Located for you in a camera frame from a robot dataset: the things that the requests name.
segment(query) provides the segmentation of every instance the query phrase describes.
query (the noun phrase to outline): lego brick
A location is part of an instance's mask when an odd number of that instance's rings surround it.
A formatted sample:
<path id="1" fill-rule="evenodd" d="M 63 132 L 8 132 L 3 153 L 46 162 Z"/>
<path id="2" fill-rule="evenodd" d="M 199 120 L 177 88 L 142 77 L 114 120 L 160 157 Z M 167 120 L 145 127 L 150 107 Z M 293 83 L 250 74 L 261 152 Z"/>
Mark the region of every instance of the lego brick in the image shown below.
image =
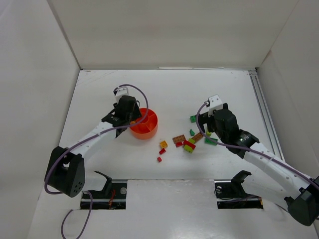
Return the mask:
<path id="1" fill-rule="evenodd" d="M 163 142 L 159 143 L 161 148 L 167 148 L 168 144 L 166 143 L 166 141 L 164 140 Z"/>
<path id="2" fill-rule="evenodd" d="M 211 144 L 211 145 L 215 145 L 215 146 L 217 145 L 216 143 L 208 140 L 208 138 L 205 138 L 205 143 L 208 143 L 208 144 Z"/>
<path id="3" fill-rule="evenodd" d="M 189 147 L 191 147 L 192 149 L 195 149 L 196 148 L 196 145 L 195 144 L 192 144 L 191 142 L 185 140 L 184 141 L 184 146 L 188 145 Z"/>
<path id="4" fill-rule="evenodd" d="M 181 147 L 183 145 L 183 143 L 182 142 L 178 142 L 175 145 L 176 145 L 176 148 L 178 148 L 178 147 Z"/>
<path id="5" fill-rule="evenodd" d="M 184 146 L 184 150 L 189 152 L 189 153 L 193 153 L 194 149 L 192 149 L 191 147 L 189 147 L 188 145 Z"/>
<path id="6" fill-rule="evenodd" d="M 192 123 L 195 123 L 195 122 L 196 122 L 196 116 L 191 116 L 191 117 L 190 117 L 190 121 L 191 121 Z"/>
<path id="7" fill-rule="evenodd" d="M 183 142 L 185 141 L 186 138 L 185 138 L 185 135 L 180 135 L 180 136 L 176 136 L 173 138 L 173 142 L 176 144 L 176 143 L 179 143 L 179 142 Z"/>
<path id="8" fill-rule="evenodd" d="M 190 133 L 190 136 L 194 136 L 195 135 L 195 132 L 192 129 L 189 130 L 189 133 Z"/>
<path id="9" fill-rule="evenodd" d="M 201 140 L 204 136 L 201 133 L 198 133 L 195 135 L 192 139 L 195 140 L 195 143 L 197 143 L 199 140 Z"/>
<path id="10" fill-rule="evenodd" d="M 211 132 L 209 132 L 208 129 L 206 130 L 206 135 L 207 135 L 208 137 L 211 136 Z"/>
<path id="11" fill-rule="evenodd" d="M 189 140 L 188 140 L 188 142 L 191 142 L 191 143 L 195 143 L 195 140 L 194 139 L 192 139 L 192 138 L 190 138 Z"/>
<path id="12" fill-rule="evenodd" d="M 166 152 L 166 150 L 163 148 L 163 149 L 159 152 L 159 154 L 162 155 L 162 154 L 165 153 L 165 152 Z"/>

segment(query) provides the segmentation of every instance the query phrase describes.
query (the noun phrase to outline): orange bowl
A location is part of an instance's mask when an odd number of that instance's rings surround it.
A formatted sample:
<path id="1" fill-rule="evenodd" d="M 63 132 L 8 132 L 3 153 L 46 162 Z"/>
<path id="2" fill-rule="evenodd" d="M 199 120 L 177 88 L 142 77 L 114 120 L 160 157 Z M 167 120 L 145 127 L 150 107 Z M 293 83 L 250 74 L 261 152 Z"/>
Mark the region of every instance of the orange bowl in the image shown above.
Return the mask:
<path id="1" fill-rule="evenodd" d="M 141 118 L 138 118 L 136 122 L 139 122 L 146 113 L 146 108 L 141 108 L 140 112 L 142 114 Z M 154 111 L 149 109 L 149 112 L 145 119 L 138 125 L 131 127 L 131 133 L 135 138 L 138 139 L 150 139 L 152 138 L 158 130 L 158 116 Z"/>

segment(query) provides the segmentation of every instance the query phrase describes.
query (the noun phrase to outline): green lego brick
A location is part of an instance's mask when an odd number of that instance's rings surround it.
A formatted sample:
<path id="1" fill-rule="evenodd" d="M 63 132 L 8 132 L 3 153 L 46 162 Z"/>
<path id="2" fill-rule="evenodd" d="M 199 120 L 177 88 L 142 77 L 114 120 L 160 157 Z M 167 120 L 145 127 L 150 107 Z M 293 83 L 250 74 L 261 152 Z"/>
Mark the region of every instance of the green lego brick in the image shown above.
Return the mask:
<path id="1" fill-rule="evenodd" d="M 195 123 L 195 122 L 196 122 L 196 116 L 191 116 L 191 117 L 190 117 L 190 121 L 191 121 L 192 123 Z"/>
<path id="2" fill-rule="evenodd" d="M 189 152 L 189 153 L 193 153 L 193 151 L 194 151 L 194 150 L 193 150 L 191 147 L 189 147 L 188 145 L 185 145 L 185 146 L 184 146 L 184 150 L 187 151 L 187 152 Z"/>
<path id="3" fill-rule="evenodd" d="M 195 132 L 192 129 L 189 130 L 189 133 L 190 133 L 190 136 L 194 136 L 195 135 Z"/>
<path id="4" fill-rule="evenodd" d="M 192 139 L 192 138 L 189 138 L 188 142 L 192 143 L 192 144 L 195 144 L 195 140 Z"/>
<path id="5" fill-rule="evenodd" d="M 217 145 L 216 143 L 210 141 L 208 138 L 205 138 L 205 143 L 208 143 L 208 144 L 211 144 L 211 145 L 215 145 L 215 146 Z"/>
<path id="6" fill-rule="evenodd" d="M 206 135 L 207 135 L 208 137 L 211 136 L 211 132 L 209 132 L 208 129 L 206 130 Z"/>

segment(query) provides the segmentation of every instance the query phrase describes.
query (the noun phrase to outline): white table surface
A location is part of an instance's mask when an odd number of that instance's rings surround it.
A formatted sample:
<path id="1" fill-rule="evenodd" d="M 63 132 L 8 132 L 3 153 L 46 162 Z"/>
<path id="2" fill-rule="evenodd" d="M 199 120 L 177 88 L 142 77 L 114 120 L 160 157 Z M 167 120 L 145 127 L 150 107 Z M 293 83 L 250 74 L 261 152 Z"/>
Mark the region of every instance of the white table surface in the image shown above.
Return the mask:
<path id="1" fill-rule="evenodd" d="M 112 109 L 113 89 L 124 83 L 144 91 L 150 109 L 158 115 L 158 132 L 141 141 L 127 130 L 96 153 L 86 170 L 99 170 L 115 179 L 162 180 L 129 181 L 127 209 L 93 211 L 83 238 L 318 238 L 313 226 L 298 224 L 267 201 L 264 210 L 218 210 L 209 179 L 229 179 L 247 170 L 260 182 L 275 182 L 254 165 L 221 146 L 205 144 L 203 139 L 193 154 L 175 148 L 172 142 L 180 134 L 188 138 L 190 128 L 198 132 L 189 117 L 209 96 L 218 94 L 237 116 L 240 128 L 270 148 L 247 71 L 81 71 L 60 146 L 69 146 L 94 128 Z M 145 106 L 137 91 L 130 89 L 130 95 Z M 162 140 L 169 146 L 163 161 L 157 163 Z M 80 195 L 71 199 L 42 191 L 28 238 L 61 238 L 61 222 L 69 209 L 79 208 L 79 201 Z M 86 213 L 76 210 L 66 221 L 70 238 L 81 231 Z"/>
<path id="2" fill-rule="evenodd" d="M 127 130 L 92 157 L 86 165 L 89 172 L 99 169 L 115 179 L 203 179 L 232 178 L 240 170 L 255 170 L 226 148 L 205 144 L 204 139 L 193 154 L 173 144 L 175 136 L 189 138 L 191 128 L 198 132 L 189 117 L 215 94 L 229 104 L 242 129 L 270 148 L 248 72 L 226 70 L 81 71 L 60 145 L 70 146 L 92 130 L 113 108 L 113 89 L 124 83 L 139 87 L 148 97 L 150 109 L 159 118 L 157 134 L 143 141 Z M 129 91 L 145 107 L 141 94 Z M 168 148 L 158 164 L 163 140 Z"/>

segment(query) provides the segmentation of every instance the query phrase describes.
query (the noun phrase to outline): red wire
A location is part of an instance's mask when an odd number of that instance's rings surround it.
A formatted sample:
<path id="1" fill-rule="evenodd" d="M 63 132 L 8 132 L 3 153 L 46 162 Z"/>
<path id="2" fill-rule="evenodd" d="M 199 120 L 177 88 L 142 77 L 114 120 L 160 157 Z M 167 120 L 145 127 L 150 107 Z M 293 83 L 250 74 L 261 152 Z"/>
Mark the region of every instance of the red wire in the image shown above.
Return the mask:
<path id="1" fill-rule="evenodd" d="M 109 206 L 110 206 L 110 208 L 111 208 L 111 205 L 112 205 L 112 203 L 113 203 L 114 197 L 115 197 L 115 189 L 113 189 L 113 191 L 112 191 L 112 196 L 111 196 L 111 198 L 110 198 L 110 200 L 109 200 Z"/>

